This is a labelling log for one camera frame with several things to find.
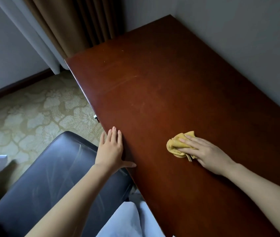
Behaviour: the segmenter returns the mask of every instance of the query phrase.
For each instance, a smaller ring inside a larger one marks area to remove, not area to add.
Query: floor
[[[69,71],[63,71],[0,99],[0,155],[15,167],[14,183],[63,131],[98,145],[102,126]]]

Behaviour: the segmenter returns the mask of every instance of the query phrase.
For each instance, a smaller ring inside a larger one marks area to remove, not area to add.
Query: hand
[[[186,154],[195,155],[198,162],[207,170],[217,175],[225,176],[230,168],[236,164],[225,152],[209,141],[189,135],[185,136],[188,140],[179,140],[196,149],[179,148],[178,150]]]
[[[105,140],[105,132],[100,136],[99,147],[95,159],[95,165],[108,168],[111,174],[114,174],[123,167],[136,167],[137,165],[130,161],[123,161],[121,155],[123,152],[122,133],[117,131],[116,127],[108,131]]]

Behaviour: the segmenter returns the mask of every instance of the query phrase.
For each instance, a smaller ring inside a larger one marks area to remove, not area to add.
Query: baseboard
[[[0,98],[3,96],[13,93],[19,89],[25,88],[27,86],[32,85],[33,83],[36,83],[37,81],[43,80],[45,78],[48,78],[50,76],[54,75],[54,73],[51,71],[51,69],[46,69],[44,71],[41,71],[35,75],[31,75],[29,77],[26,77],[22,80],[19,80],[15,83],[12,83],[8,86],[5,86],[0,89]]]

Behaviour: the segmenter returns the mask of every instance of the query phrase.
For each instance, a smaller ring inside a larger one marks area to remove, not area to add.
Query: wooden desk
[[[166,236],[280,236],[256,205],[197,161],[174,157],[180,132],[222,148],[280,185],[280,107],[167,16],[67,59]]]

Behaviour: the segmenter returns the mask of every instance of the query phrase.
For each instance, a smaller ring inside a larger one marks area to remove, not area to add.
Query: forearm
[[[26,237],[80,236],[91,204],[111,175],[94,165],[87,174],[32,228]]]
[[[240,164],[225,176],[244,191],[280,232],[280,186],[260,177]]]

